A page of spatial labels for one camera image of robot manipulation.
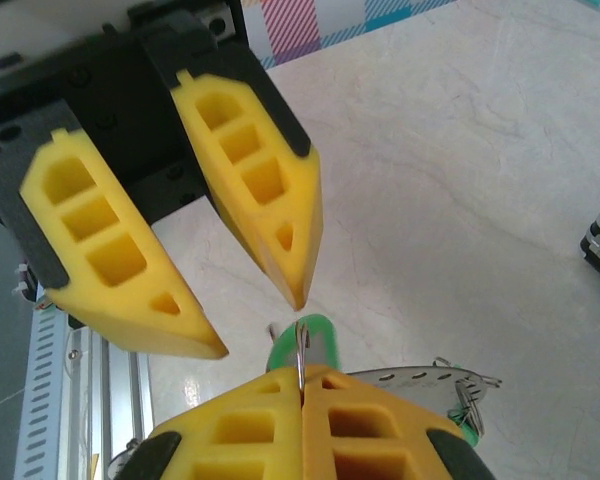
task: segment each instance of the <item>plaid fabric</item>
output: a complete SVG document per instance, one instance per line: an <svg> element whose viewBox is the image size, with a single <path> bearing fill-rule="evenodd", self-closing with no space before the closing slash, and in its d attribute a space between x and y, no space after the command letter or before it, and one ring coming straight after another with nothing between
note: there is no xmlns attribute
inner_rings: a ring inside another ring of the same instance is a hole
<svg viewBox="0 0 600 480"><path fill-rule="evenodd" d="M249 42L265 68L454 0L242 0Z"/></svg>

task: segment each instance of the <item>marble surface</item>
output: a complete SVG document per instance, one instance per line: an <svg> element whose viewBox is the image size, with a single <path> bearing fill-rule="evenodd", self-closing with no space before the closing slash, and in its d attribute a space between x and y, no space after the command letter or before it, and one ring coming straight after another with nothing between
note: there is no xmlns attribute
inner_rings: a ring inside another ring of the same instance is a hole
<svg viewBox="0 0 600 480"><path fill-rule="evenodd" d="M320 312L345 371L441 355L504 380L500 479L600 479L600 13L458 0L271 70L322 155L325 231L294 313L206 202L154 226L231 355L151 359L156 422L260 375L269 322Z"/></svg>

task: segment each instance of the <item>white marble table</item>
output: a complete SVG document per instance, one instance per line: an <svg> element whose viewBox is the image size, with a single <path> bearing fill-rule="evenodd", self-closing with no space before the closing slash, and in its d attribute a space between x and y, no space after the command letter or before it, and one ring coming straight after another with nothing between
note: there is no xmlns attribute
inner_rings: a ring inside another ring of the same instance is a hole
<svg viewBox="0 0 600 480"><path fill-rule="evenodd" d="M458 0L275 68L322 155L310 301L345 371L436 355L504 380L478 452L500 479L600 479L600 13ZM152 358L156 422L263 372L293 313L206 202L154 226L231 355Z"/></svg>

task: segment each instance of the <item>yellow foam pad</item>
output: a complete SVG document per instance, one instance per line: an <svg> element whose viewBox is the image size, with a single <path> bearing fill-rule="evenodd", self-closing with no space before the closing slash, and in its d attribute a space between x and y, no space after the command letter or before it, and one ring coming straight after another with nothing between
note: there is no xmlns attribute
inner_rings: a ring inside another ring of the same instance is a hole
<svg viewBox="0 0 600 480"><path fill-rule="evenodd" d="M304 480L451 480L427 430L450 420L325 366L307 370Z"/></svg>
<svg viewBox="0 0 600 480"><path fill-rule="evenodd" d="M218 213L296 310L307 300L322 236L320 163L298 157L251 87L178 74L171 91Z"/></svg>
<svg viewBox="0 0 600 480"><path fill-rule="evenodd" d="M58 130L20 195L70 282L47 295L127 350L219 358L227 349L88 135Z"/></svg>
<svg viewBox="0 0 600 480"><path fill-rule="evenodd" d="M158 426L182 436L161 480L300 480L298 375L282 368Z"/></svg>

